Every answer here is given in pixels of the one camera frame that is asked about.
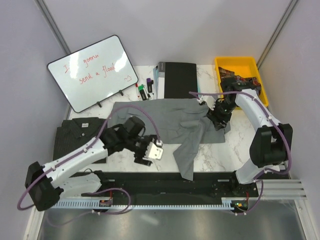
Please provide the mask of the grey long sleeve shirt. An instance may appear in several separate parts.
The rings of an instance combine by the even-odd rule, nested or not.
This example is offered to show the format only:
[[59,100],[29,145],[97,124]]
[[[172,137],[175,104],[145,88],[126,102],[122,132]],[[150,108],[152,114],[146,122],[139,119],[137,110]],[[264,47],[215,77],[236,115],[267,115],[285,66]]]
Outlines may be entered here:
[[115,102],[112,109],[116,113],[108,120],[109,127],[136,116],[145,123],[146,135],[159,132],[164,144],[178,144],[173,157],[181,177],[189,181],[194,178],[194,159],[199,146],[224,143],[225,134],[231,129],[227,125],[216,130],[206,116],[208,107],[199,105],[195,98]]

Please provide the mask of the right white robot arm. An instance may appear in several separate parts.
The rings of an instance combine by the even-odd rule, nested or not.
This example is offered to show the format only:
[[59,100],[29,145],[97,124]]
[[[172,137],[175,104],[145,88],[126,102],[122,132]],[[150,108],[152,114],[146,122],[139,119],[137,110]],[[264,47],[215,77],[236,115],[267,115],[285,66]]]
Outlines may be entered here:
[[289,168],[292,166],[293,128],[288,123],[282,124],[262,103],[259,98],[262,88],[258,83],[234,76],[224,78],[220,84],[222,97],[213,93],[200,98],[208,106],[206,116],[215,129],[225,128],[234,109],[240,107],[255,130],[249,160],[232,174],[229,184],[230,193],[240,197],[247,191],[247,184],[255,182],[264,173],[287,174],[286,170],[276,171],[272,167],[283,163]]

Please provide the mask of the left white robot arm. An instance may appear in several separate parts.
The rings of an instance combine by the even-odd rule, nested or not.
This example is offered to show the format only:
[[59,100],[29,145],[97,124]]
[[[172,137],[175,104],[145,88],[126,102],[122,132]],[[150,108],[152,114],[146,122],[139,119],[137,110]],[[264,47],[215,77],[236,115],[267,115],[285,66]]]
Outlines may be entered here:
[[29,165],[23,195],[29,195],[40,212],[71,196],[93,193],[106,196],[110,185],[96,173],[74,175],[124,149],[133,153],[135,163],[150,166],[153,160],[162,158],[163,142],[158,132],[146,135],[145,130],[145,123],[136,116],[112,127],[103,124],[97,136],[65,156],[44,165],[37,161]]

